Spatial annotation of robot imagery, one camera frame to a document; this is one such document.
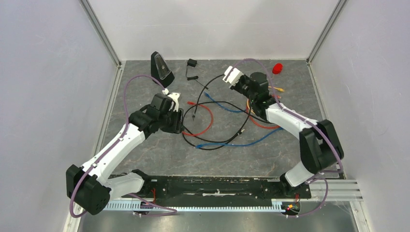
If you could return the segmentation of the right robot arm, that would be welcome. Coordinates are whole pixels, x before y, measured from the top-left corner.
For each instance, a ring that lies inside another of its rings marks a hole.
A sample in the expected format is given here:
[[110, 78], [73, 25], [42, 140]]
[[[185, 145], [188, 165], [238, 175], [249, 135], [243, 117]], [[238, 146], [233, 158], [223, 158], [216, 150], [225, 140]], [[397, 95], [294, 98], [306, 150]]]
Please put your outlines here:
[[300, 162], [280, 177], [279, 191], [283, 196], [292, 197], [300, 185], [344, 158], [333, 123], [305, 117], [284, 106], [269, 92], [265, 74], [254, 72], [248, 77], [234, 70], [223, 80], [232, 90], [247, 97], [256, 116], [280, 126], [298, 139]]

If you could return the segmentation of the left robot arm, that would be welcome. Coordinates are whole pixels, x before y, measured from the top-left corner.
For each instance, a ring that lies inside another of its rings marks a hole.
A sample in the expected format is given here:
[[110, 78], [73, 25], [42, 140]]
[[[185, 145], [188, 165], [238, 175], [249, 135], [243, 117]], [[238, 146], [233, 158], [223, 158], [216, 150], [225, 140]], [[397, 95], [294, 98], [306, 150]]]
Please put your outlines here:
[[131, 113], [119, 133], [98, 154], [80, 166], [71, 165], [66, 171], [66, 190], [70, 198], [70, 214], [74, 205], [92, 215], [100, 213], [107, 204], [125, 195], [136, 193], [146, 197], [152, 185], [145, 174], [130, 172], [111, 177], [113, 170], [150, 135], [161, 130], [180, 134], [183, 131], [183, 110], [179, 107], [180, 93], [156, 94], [151, 103]]

